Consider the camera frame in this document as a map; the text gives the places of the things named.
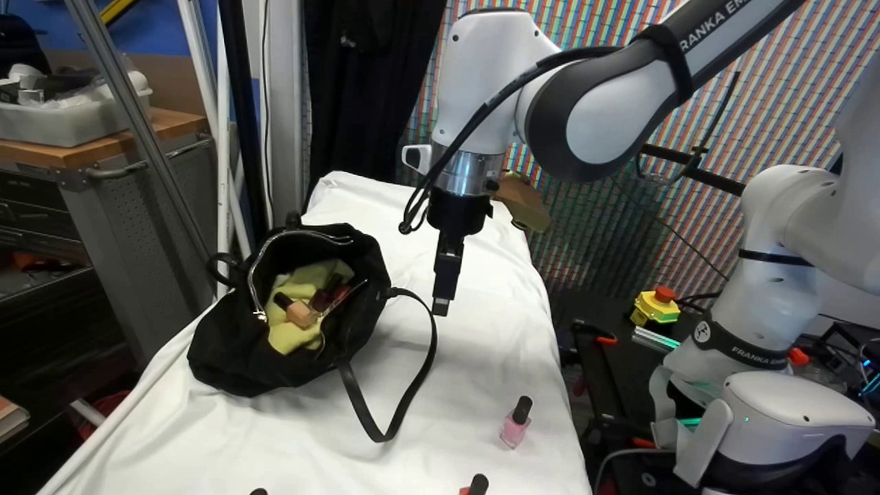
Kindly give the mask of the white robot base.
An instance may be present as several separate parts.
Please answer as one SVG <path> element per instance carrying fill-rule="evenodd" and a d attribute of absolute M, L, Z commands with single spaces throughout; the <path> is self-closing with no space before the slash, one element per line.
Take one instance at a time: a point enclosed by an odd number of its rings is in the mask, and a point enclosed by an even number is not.
<path fill-rule="evenodd" d="M 651 434 L 674 455 L 670 474 L 699 493 L 758 493 L 805 480 L 821 460 L 856 460 L 878 420 L 820 382 L 777 372 L 729 375 L 689 419 L 664 367 L 648 376 Z"/>

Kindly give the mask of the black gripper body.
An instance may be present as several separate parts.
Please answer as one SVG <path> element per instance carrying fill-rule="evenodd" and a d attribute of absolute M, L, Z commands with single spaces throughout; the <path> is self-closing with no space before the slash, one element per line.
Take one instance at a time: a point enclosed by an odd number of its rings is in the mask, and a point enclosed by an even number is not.
<path fill-rule="evenodd" d="M 435 191 L 428 198 L 428 224 L 443 235 L 477 235 L 493 214 L 486 196 L 450 196 Z"/>

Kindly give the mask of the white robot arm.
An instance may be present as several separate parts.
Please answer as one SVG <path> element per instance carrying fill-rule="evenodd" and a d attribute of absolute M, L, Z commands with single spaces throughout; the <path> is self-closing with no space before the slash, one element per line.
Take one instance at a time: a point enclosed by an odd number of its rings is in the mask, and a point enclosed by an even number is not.
<path fill-rule="evenodd" d="M 488 214 L 497 156 L 526 144 L 571 183 L 616 173 L 693 90 L 781 24 L 803 0 L 685 0 L 622 48 L 556 48 L 526 12 L 458 16 L 440 55 L 440 156 L 409 196 L 405 228 L 438 231 L 432 302 L 455 297 L 461 244 Z M 817 316 L 810 279 L 878 287 L 878 74 L 865 73 L 835 121 L 835 173 L 772 166 L 748 183 L 746 247 L 702 334 L 674 352 L 682 367 L 781 368 Z"/>

